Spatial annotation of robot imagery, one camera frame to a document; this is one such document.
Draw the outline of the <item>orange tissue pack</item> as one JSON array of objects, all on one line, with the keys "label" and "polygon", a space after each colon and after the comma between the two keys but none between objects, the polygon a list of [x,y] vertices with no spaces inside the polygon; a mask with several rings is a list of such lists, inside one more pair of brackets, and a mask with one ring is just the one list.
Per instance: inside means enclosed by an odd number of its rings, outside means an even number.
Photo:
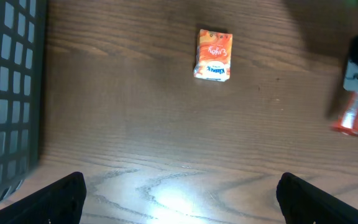
[{"label": "orange tissue pack", "polygon": [[225,82],[231,75],[232,34],[201,29],[198,33],[195,78]]}]

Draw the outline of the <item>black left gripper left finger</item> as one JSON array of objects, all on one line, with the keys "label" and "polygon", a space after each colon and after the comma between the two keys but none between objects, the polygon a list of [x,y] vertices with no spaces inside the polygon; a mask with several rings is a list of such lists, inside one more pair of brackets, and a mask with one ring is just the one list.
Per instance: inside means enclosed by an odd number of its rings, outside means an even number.
[{"label": "black left gripper left finger", "polygon": [[84,176],[73,172],[0,210],[0,224],[79,224],[85,198]]}]

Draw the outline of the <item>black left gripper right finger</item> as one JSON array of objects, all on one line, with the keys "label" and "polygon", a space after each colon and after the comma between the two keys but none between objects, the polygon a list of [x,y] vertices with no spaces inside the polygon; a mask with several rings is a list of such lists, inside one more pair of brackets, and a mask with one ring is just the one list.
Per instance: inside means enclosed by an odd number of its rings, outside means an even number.
[{"label": "black left gripper right finger", "polygon": [[286,223],[358,224],[358,209],[286,172],[276,189]]}]

